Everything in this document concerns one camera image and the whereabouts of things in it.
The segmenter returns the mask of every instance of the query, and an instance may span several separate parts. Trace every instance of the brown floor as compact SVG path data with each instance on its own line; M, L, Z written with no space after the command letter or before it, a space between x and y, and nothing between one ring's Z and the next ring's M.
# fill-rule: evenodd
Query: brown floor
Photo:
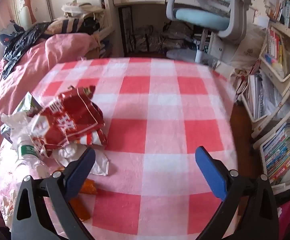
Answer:
M250 154L252 125L243 106L233 107L230 125L237 152L238 173L244 177L257 178L262 174L261 160L258 153ZM238 215L242 216L247 204L247 198L242 198L238 208Z

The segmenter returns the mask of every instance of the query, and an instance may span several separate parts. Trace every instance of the table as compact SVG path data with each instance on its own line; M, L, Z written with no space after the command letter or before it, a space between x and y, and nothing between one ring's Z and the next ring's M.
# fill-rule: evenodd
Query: table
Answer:
M84 225L94 238L195 239L220 204L195 163L195 149L203 145L237 169L231 85L202 65L111 58L58 64L33 95L46 104L70 85L96 86L93 102L103 111L108 138L109 174L90 175L98 195L80 196L92 215ZM12 160L3 144L0 185L8 195Z

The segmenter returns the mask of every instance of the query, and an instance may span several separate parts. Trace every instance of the pink bag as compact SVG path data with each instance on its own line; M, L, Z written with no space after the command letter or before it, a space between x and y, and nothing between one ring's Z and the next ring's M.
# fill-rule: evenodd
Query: pink bag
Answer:
M279 240L290 230L290 201L277 208L279 222Z

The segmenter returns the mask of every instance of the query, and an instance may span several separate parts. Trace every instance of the silver screw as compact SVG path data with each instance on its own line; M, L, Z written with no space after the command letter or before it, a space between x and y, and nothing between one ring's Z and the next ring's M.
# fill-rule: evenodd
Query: silver screw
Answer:
M30 180L30 176L27 175L25 178L24 178L24 181L29 181Z
M53 177L54 178L59 178L60 176L61 176L61 172L60 171L55 171L54 173L53 173Z
M265 174L262 174L261 175L261 179L266 181L267 180L267 176Z
M232 177L237 177L238 176L238 171L237 170L231 170L229 172L229 174L232 176Z

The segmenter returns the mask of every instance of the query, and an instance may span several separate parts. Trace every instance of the blue gripper pad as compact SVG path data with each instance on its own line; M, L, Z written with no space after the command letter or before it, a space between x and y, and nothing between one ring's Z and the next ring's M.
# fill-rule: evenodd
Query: blue gripper pad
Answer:
M214 196L224 201L227 195L226 181L216 167L213 158L201 146L196 149L195 160Z
M69 201L71 198L78 195L85 179L87 178L95 163L95 160L96 153L92 148L89 147L84 151L82 156L77 161L69 163L67 168L71 169L75 166L76 167L72 170L72 173L66 180L66 193L64 196L66 200Z

